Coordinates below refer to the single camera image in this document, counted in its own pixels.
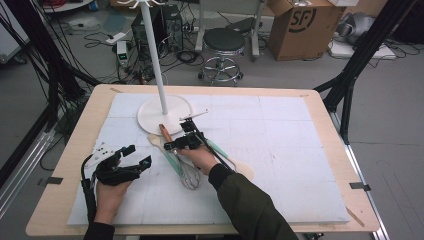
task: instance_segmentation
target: hand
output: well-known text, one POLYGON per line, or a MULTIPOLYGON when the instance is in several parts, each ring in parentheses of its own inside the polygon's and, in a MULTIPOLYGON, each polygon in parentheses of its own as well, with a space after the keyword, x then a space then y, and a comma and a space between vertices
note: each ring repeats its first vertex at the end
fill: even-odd
POLYGON ((180 149, 178 153, 188 157, 206 176, 208 176, 211 169, 218 164, 213 154, 203 145, 194 150, 180 149))
POLYGON ((109 186, 100 181, 97 182, 97 212, 94 222, 112 223, 131 183, 132 181, 129 181, 116 186, 109 186))

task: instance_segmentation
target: wooden table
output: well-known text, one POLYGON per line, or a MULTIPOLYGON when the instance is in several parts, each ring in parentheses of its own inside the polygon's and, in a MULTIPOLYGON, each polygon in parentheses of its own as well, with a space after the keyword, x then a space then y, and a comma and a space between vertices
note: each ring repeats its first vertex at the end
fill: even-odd
MULTIPOLYGON (((345 201, 351 221, 347 224, 296 224, 295 232, 375 232, 379 223, 371 204, 361 189, 351 189, 349 183, 360 182, 340 137, 325 109, 321 97, 313 90, 214 88, 167 86, 169 94, 254 95, 303 98, 316 126, 321 144, 329 161, 338 187, 345 201)), ((157 93, 156 86, 97 86, 75 127, 52 177, 63 178, 60 185, 49 184, 38 203, 26 232, 30 236, 84 235, 86 226, 68 226, 67 220, 80 187, 82 161, 92 153, 95 140, 106 119, 117 93, 157 93)), ((137 225, 118 226, 115 234, 231 234, 231 225, 137 225)))

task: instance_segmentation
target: dark green jacket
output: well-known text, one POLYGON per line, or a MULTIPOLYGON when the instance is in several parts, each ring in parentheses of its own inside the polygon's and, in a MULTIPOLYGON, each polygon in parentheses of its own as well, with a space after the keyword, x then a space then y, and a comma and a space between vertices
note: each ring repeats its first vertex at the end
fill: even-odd
POLYGON ((244 240, 298 239, 268 194, 246 177, 215 165, 209 173, 218 199, 244 240))

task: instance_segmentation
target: stool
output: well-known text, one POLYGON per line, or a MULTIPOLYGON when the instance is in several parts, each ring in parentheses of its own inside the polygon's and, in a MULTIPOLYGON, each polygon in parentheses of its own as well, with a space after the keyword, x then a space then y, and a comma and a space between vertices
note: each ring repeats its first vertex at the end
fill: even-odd
POLYGON ((239 65, 226 56, 235 56, 243 52, 244 37, 228 28, 214 28, 203 36, 203 47, 218 56, 208 59, 203 64, 198 78, 209 79, 211 86, 215 81, 234 81, 234 86, 237 86, 237 79, 242 79, 243 73, 240 72, 239 65))

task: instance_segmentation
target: person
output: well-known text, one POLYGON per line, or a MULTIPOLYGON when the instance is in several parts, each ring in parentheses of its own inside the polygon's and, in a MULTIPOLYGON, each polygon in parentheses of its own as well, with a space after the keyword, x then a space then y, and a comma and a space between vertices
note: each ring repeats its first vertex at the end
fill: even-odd
MULTIPOLYGON (((206 146, 194 150, 181 149, 178 152, 209 176, 208 180, 216 189, 222 208, 242 239, 298 239, 284 217, 275 209, 271 197, 242 174, 218 163, 206 146)), ((128 186, 127 183, 116 188, 98 184, 97 213, 84 240, 113 238, 114 227, 110 224, 128 186)))

